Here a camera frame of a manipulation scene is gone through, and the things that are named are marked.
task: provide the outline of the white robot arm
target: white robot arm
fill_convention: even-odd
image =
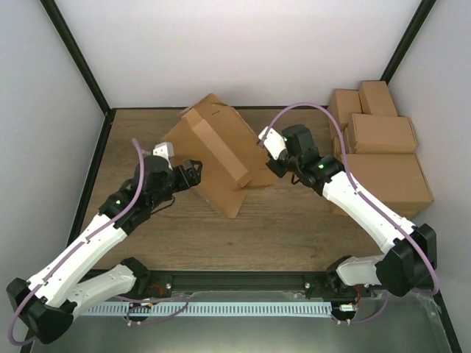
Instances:
[[[201,162],[187,160],[172,167],[172,157],[170,143],[156,145],[152,155],[143,159],[142,168],[138,165],[134,177],[108,197],[67,249],[28,280],[16,278],[8,285],[13,309],[42,343],[58,339],[89,308],[122,293],[142,294],[148,287],[149,271],[132,257],[97,277],[79,281],[103,255],[148,220],[158,205],[200,183]]]
[[[260,133],[260,139],[267,129]],[[327,270],[332,276],[333,289],[353,285],[381,285],[396,296],[404,296],[427,279],[429,273],[424,262],[402,232],[417,242],[433,268],[436,268],[435,232],[427,224],[417,227],[390,210],[353,176],[349,176],[343,164],[334,157],[320,157],[311,132],[304,125],[290,126],[282,134],[270,129],[263,145],[270,156],[267,165],[275,174],[283,177],[291,172],[293,184],[301,182],[339,206],[369,234],[383,252],[379,256],[343,257],[336,261]],[[385,216],[393,220],[396,227]]]

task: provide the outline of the wooden table surface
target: wooden table surface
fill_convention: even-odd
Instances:
[[[277,110],[239,110],[260,132]],[[110,132],[84,225],[98,207],[132,176],[138,163],[131,139],[143,149],[179,121],[176,110],[119,110]],[[317,110],[292,110],[276,128],[304,124],[321,154],[332,146],[327,118]],[[178,193],[175,204],[140,225],[108,252],[96,268],[110,268],[136,257],[150,269],[225,271],[324,271],[340,257],[380,254],[354,221],[330,213],[330,203],[290,177],[252,191],[237,218],[217,214],[194,190]]]

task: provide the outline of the brown cardboard box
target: brown cardboard box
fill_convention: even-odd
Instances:
[[[257,135],[214,94],[184,110],[181,122],[162,141],[173,143],[175,163],[202,161],[196,191],[229,218],[237,216],[249,190],[276,183],[277,177],[265,165],[266,151],[257,147]]]
[[[415,154],[348,154],[347,161],[358,182],[396,213],[424,210],[433,201]]]
[[[352,153],[414,153],[417,140],[410,118],[353,114],[347,126]]]
[[[329,130],[330,130],[330,139],[333,140],[333,138],[335,136],[337,136],[337,130],[336,128],[334,127],[332,121],[330,121],[329,118],[327,118],[327,120],[329,121]]]
[[[357,90],[334,90],[330,99],[330,114],[336,119],[340,125],[340,130],[347,127],[353,113],[361,113],[360,98]]]
[[[358,95],[363,113],[397,116],[388,85],[384,81],[363,81]]]
[[[333,156],[338,160],[341,160],[341,148],[340,148],[340,139],[335,136],[333,138]]]
[[[352,149],[352,145],[350,143],[350,138],[348,136],[348,131],[345,129],[342,134],[344,138],[344,145],[345,145],[345,153],[355,153],[354,150]]]

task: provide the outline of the purple cable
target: purple cable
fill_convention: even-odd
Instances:
[[[386,306],[388,305],[388,300],[389,300],[389,293],[387,291],[384,291],[385,293],[385,298],[384,298],[384,303],[383,305],[381,305],[381,308],[376,312],[374,313],[373,315],[371,316],[368,316],[367,318],[362,318],[361,320],[357,320],[357,321],[351,321],[350,322],[350,325],[356,325],[356,324],[364,324],[368,321],[371,321],[371,320],[374,320],[375,318],[377,318],[379,315],[381,315],[383,313],[383,311],[386,309]],[[330,314],[330,316],[332,317],[332,319],[334,321],[337,321],[337,322],[344,322],[344,321],[340,321],[338,320],[334,315]]]
[[[395,229],[397,229],[399,231],[399,233],[401,235],[403,235],[403,237],[412,245],[412,247],[414,248],[414,250],[417,252],[417,254],[419,254],[420,258],[422,259],[422,261],[424,262],[425,264],[425,267],[427,268],[431,278],[432,278],[432,281],[433,281],[433,290],[431,292],[428,292],[428,291],[424,291],[424,294],[427,294],[427,295],[432,295],[434,296],[435,294],[437,294],[439,292],[439,279],[438,277],[436,276],[436,273],[435,271],[433,270],[433,266],[432,264],[430,263],[430,261],[428,260],[427,258],[427,255],[425,255],[424,251],[420,248],[420,246],[414,241],[414,239],[411,238],[411,236],[409,234],[407,234],[407,232],[402,229],[399,224],[397,224],[396,222],[394,222],[394,220],[389,217],[387,214],[385,214],[379,207],[377,207],[370,199],[368,199],[368,196],[364,195],[360,190],[358,190],[358,186],[356,185],[355,181],[353,180],[353,176],[352,176],[352,173],[350,171],[350,168],[348,166],[348,161],[347,161],[347,153],[346,153],[346,149],[345,149],[345,142],[344,142],[344,137],[343,137],[343,134],[341,133],[341,130],[340,130],[340,127],[339,125],[337,124],[337,121],[336,119],[332,116],[332,114],[330,114],[328,112],[327,109],[325,109],[324,107],[318,105],[318,104],[312,104],[312,103],[306,103],[306,102],[303,102],[303,103],[296,103],[296,104],[293,104],[293,105],[290,105],[289,107],[286,107],[284,108],[283,110],[281,110],[272,120],[272,122],[270,123],[270,125],[268,126],[268,129],[266,129],[265,131],[265,134],[263,135],[263,137],[261,138],[260,142],[259,142],[259,146],[260,147],[263,147],[263,142],[265,141],[266,139],[266,136],[268,135],[270,129],[275,125],[275,123],[277,122],[277,120],[284,114],[286,113],[288,110],[291,110],[295,107],[313,107],[313,108],[316,108],[320,111],[322,111],[329,119],[330,121],[332,121],[332,124],[334,125],[334,127],[336,128],[336,131],[337,131],[337,135],[339,136],[339,140],[340,140],[340,147],[341,147],[341,155],[343,157],[343,160],[344,160],[344,166],[345,166],[345,172],[346,172],[346,175],[347,175],[347,178],[348,180],[350,181],[350,184],[352,185],[352,188],[357,192],[357,194],[373,209],[375,210],[376,212],[378,212],[381,216],[383,216],[384,219],[386,219]]]
[[[156,324],[156,323],[159,323],[159,322],[164,322],[164,321],[167,321],[171,318],[174,318],[175,316],[177,316],[178,314],[181,314],[182,312],[184,312],[187,308],[188,308],[188,302],[189,300],[185,297],[182,297],[182,296],[178,296],[178,297],[173,297],[173,298],[159,298],[159,299],[150,299],[150,300],[137,300],[137,299],[130,299],[130,298],[126,298],[125,296],[115,296],[116,299],[120,299],[120,300],[124,300],[124,301],[127,301],[127,302],[132,302],[132,303],[139,303],[139,304],[145,304],[145,303],[153,303],[153,304],[158,304],[158,303],[161,303],[161,302],[172,302],[174,300],[183,300],[185,301],[185,305],[183,305],[183,307],[181,307],[179,310],[177,310],[176,312],[164,317],[164,318],[157,318],[155,320],[145,320],[145,321],[140,321],[141,323],[140,324],[137,324],[137,325],[150,325],[150,324]],[[128,323],[132,323],[133,321],[131,321],[130,319],[130,313],[132,313],[134,310],[137,310],[137,309],[140,309],[144,306],[138,306],[138,307],[132,307],[130,308],[127,313],[126,313],[126,320]]]
[[[142,150],[141,150],[141,147],[139,146],[139,142],[135,138],[132,139],[132,144],[134,145],[136,151],[138,152],[138,157],[139,157],[139,182],[138,182],[138,187],[136,189],[136,192],[131,202],[118,215],[111,218],[107,223],[103,224],[100,228],[97,228],[91,234],[85,237],[87,241],[90,241],[91,238],[99,234],[103,229],[110,226],[111,224],[114,224],[115,222],[117,222],[117,220],[119,220],[127,212],[129,212],[129,210],[131,210],[132,206],[134,206],[134,204],[137,202],[139,198],[139,195],[141,194],[142,184],[144,183],[144,157],[142,155]],[[50,279],[54,275],[55,272],[57,272],[60,266],[62,266],[78,249],[80,249],[81,246],[85,244],[86,243],[84,242],[78,243],[67,253],[66,256],[64,256],[59,262],[57,262],[57,264],[52,268],[52,270],[43,278],[44,283],[47,283],[47,280]],[[13,337],[13,329],[15,327],[16,320],[18,319],[21,311],[24,309],[28,301],[38,292],[38,290],[42,286],[43,285],[37,285],[31,292],[29,292],[29,294],[23,299],[23,301],[19,304],[18,308],[15,310],[15,313],[13,314],[12,321],[10,322],[10,325],[8,326],[8,340],[14,346],[25,346],[33,342],[33,340],[35,339],[35,337],[32,337],[29,340],[19,342]]]

